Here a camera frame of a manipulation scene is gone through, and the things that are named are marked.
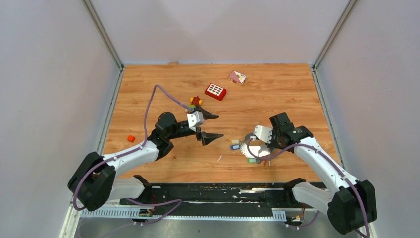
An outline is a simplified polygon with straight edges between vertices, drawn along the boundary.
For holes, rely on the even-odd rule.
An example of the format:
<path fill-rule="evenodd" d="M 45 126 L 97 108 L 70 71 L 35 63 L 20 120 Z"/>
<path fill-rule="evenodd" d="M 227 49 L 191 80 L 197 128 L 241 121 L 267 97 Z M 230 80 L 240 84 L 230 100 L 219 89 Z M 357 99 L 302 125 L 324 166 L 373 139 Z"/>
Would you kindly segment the bunch of coloured keys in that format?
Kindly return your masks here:
<path fill-rule="evenodd" d="M 231 150 L 240 150 L 241 153 L 247 158 L 248 163 L 256 163 L 257 160 L 253 156 L 257 157 L 266 157 L 272 153 L 272 150 L 269 149 L 265 144 L 262 145 L 247 145 L 241 140 L 231 140 L 230 141 Z"/>

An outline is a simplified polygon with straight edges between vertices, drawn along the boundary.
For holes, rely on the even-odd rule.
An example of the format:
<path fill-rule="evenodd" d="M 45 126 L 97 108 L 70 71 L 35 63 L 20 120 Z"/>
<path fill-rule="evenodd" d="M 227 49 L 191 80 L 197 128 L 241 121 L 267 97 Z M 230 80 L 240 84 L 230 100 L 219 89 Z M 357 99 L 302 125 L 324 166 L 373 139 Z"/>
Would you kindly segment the large clear keyring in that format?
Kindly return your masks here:
<path fill-rule="evenodd" d="M 241 153 L 246 157 L 246 158 L 254 158 L 253 155 L 257 156 L 257 157 L 264 157 L 264 156 L 269 156 L 270 154 L 272 154 L 274 150 L 269 149 L 267 147 L 266 144 L 261 144 L 261 145 L 247 145 L 247 142 L 250 139 L 255 139 L 256 137 L 253 135 L 253 133 L 249 133 L 245 136 L 243 143 L 240 147 Z"/>

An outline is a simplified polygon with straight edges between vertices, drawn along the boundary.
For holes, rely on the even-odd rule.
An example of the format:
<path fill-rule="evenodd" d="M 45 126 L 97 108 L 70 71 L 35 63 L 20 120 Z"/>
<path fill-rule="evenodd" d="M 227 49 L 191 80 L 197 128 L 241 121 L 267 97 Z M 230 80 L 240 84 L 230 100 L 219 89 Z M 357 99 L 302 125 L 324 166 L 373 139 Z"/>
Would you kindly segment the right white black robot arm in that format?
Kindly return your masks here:
<path fill-rule="evenodd" d="M 295 207 L 305 203 L 324 213 L 333 228 L 345 235 L 364 227 L 370 236 L 369 224 L 377 220 L 376 194 L 369 180 L 359 180 L 337 164 L 305 127 L 296 127 L 286 112 L 269 118 L 268 147 L 291 152 L 306 162 L 321 179 L 327 190 L 311 185 L 302 178 L 290 181 L 283 192 L 284 203 Z"/>

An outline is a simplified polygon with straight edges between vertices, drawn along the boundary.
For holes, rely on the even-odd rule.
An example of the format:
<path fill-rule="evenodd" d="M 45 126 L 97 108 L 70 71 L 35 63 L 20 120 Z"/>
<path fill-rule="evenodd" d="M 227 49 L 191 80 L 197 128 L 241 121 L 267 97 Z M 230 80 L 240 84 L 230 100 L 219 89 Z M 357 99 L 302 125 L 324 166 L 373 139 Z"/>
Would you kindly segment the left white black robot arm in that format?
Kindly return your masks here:
<path fill-rule="evenodd" d="M 147 181 L 140 176 L 122 179 L 120 175 L 165 157 L 174 147 L 173 139 L 195 136 L 202 145 L 207 145 L 223 137 L 223 134 L 206 133 L 200 128 L 204 121 L 218 117 L 200 106 L 191 109 L 184 121 L 177 121 L 173 113 L 164 112 L 158 117 L 154 130 L 140 144 L 111 154 L 100 155 L 96 151 L 87 154 L 67 185 L 73 193 L 74 208 L 95 211 L 110 200 L 127 198 L 140 205 L 148 204 L 152 192 L 146 188 Z"/>

